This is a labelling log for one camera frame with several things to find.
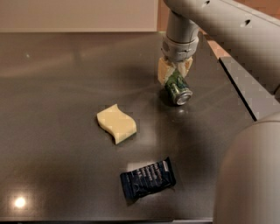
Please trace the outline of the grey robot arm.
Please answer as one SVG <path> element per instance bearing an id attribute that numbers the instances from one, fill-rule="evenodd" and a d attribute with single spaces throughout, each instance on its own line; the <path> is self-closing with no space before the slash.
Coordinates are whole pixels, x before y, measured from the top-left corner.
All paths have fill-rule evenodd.
<path id="1" fill-rule="evenodd" d="M 216 41 L 256 86 L 233 80 L 264 108 L 279 101 L 279 21 L 235 0 L 164 0 L 170 10 L 165 36 L 168 60 L 186 59 L 199 27 Z M 280 224 L 280 118 L 259 117 L 229 146 L 216 185 L 213 224 Z"/>

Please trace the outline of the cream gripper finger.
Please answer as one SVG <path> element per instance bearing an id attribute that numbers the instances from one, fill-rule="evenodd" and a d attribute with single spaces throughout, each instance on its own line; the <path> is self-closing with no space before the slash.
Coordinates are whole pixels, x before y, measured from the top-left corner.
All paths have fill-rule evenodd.
<path id="1" fill-rule="evenodd" d="M 177 64 L 177 69 L 183 77 L 186 77 L 193 63 L 193 58 L 190 57 Z"/>
<path id="2" fill-rule="evenodd" d="M 165 59 L 164 57 L 159 59 L 158 69 L 157 69 L 157 79 L 162 86 L 166 84 L 169 77 L 173 74 L 174 71 L 175 71 L 175 67 L 169 60 Z"/>

